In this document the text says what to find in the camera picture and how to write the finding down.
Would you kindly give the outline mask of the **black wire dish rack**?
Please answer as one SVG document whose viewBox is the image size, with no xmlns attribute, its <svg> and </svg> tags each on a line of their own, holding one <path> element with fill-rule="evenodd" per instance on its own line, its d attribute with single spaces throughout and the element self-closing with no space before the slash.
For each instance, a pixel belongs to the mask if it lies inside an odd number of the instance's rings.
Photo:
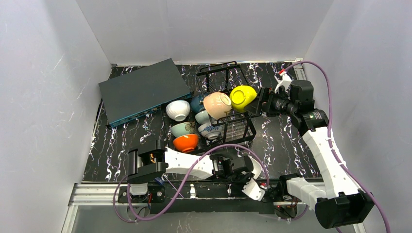
<svg viewBox="0 0 412 233">
<path fill-rule="evenodd" d="M 183 81 L 189 87 L 190 94 L 181 98 L 191 102 L 194 96 L 221 92 L 230 95 L 231 91 L 240 85 L 250 85 L 241 64 L 232 61 L 221 64 L 207 65 L 178 65 Z M 201 154 L 207 150 L 225 143 L 249 144 L 256 136 L 256 130 L 252 123 L 252 117 L 244 112 L 239 113 L 232 109 L 227 116 L 215 120 L 216 127 L 222 126 L 223 131 L 217 139 L 209 140 L 198 132 L 200 123 L 194 125 L 195 133 L 198 134 L 199 142 L 195 150 L 189 154 Z"/>
</svg>

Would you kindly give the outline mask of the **blue floral white bowl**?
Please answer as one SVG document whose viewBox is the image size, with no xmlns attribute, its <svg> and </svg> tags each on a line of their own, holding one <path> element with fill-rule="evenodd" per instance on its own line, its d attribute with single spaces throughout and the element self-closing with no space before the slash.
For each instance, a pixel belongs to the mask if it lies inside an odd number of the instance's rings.
<svg viewBox="0 0 412 233">
<path fill-rule="evenodd" d="M 207 140 L 214 140 L 223 134 L 223 126 L 213 126 L 211 123 L 205 123 L 198 127 L 198 132 Z"/>
</svg>

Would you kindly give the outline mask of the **celadon green bowl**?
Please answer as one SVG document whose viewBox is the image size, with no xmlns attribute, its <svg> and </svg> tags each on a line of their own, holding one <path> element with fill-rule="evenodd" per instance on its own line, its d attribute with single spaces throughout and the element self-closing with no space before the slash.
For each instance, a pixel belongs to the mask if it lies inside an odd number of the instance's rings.
<svg viewBox="0 0 412 233">
<path fill-rule="evenodd" d="M 194 121 L 182 122 L 171 127 L 171 133 L 178 138 L 187 134 L 195 134 L 196 123 Z"/>
</svg>

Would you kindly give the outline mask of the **white ribbed bowl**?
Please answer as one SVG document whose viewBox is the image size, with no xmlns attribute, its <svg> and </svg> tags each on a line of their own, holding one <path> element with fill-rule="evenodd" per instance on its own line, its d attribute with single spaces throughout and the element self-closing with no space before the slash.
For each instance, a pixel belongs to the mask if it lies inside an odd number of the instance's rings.
<svg viewBox="0 0 412 233">
<path fill-rule="evenodd" d="M 166 106 L 166 114 L 174 121 L 181 122 L 190 113 L 190 104 L 185 100 L 176 100 Z"/>
</svg>

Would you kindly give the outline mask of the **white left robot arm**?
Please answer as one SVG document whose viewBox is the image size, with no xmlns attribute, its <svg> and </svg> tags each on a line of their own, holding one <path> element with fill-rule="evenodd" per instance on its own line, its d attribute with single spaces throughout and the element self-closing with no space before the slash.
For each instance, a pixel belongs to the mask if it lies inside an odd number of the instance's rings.
<svg viewBox="0 0 412 233">
<path fill-rule="evenodd" d="M 149 193 L 148 184 L 164 174 L 176 173 L 201 180 L 217 179 L 231 185 L 242 185 L 241 191 L 253 200 L 265 194 L 256 179 L 262 172 L 261 164 L 250 156 L 228 158 L 222 155 L 205 157 L 178 152 L 158 141 L 154 150 L 139 153 L 131 149 L 127 154 L 127 183 L 130 195 L 137 197 Z"/>
</svg>

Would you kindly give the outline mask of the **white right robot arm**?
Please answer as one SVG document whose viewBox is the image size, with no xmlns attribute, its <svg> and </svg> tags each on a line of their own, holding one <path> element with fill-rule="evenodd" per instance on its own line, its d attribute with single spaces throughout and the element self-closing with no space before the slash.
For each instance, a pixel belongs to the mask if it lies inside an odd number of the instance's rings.
<svg viewBox="0 0 412 233">
<path fill-rule="evenodd" d="M 308 145 L 321 172 L 324 188 L 298 174 L 279 178 L 275 195 L 296 197 L 315 211 L 325 229 L 362 223 L 374 207 L 372 197 L 344 170 L 343 160 L 328 129 L 329 119 L 314 107 L 314 88 L 309 81 L 292 81 L 289 87 L 262 88 L 244 110 L 251 115 L 287 115 Z"/>
</svg>

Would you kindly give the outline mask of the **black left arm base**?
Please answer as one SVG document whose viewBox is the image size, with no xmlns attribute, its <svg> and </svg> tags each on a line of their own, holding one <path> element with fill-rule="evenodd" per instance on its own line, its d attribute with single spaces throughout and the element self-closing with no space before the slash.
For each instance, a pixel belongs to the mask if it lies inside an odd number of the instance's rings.
<svg viewBox="0 0 412 233">
<path fill-rule="evenodd" d="M 163 204 L 165 201 L 165 187 L 154 183 L 148 184 L 148 190 L 146 194 L 142 195 L 129 195 L 131 198 L 131 203 L 136 214 L 140 217 L 147 217 L 151 208 L 155 204 Z M 117 203 L 126 204 L 126 212 L 130 220 L 137 221 L 136 216 L 132 213 L 130 206 L 128 205 L 127 199 L 127 188 L 126 186 L 120 187 L 118 192 L 118 197 L 115 199 Z"/>
</svg>

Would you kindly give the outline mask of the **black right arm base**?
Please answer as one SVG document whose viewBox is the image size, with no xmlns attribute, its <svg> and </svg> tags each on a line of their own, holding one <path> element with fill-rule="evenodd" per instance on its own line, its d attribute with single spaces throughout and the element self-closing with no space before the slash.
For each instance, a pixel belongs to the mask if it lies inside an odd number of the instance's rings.
<svg viewBox="0 0 412 233">
<path fill-rule="evenodd" d="M 309 210 L 309 207 L 305 205 L 303 211 L 298 210 L 298 204 L 303 202 L 286 190 L 286 184 L 279 181 L 275 186 L 264 187 L 261 183 L 261 189 L 265 191 L 262 199 L 263 203 L 272 203 L 274 205 L 275 215 L 279 220 L 295 221 L 300 219 Z"/>
</svg>

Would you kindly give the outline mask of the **grey blue network switch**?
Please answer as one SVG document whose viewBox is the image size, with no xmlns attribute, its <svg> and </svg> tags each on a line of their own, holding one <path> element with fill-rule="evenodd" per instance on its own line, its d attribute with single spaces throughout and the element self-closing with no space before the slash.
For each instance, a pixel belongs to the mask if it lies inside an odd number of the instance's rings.
<svg viewBox="0 0 412 233">
<path fill-rule="evenodd" d="M 171 58 L 101 82 L 99 89 L 111 128 L 192 95 Z"/>
</svg>

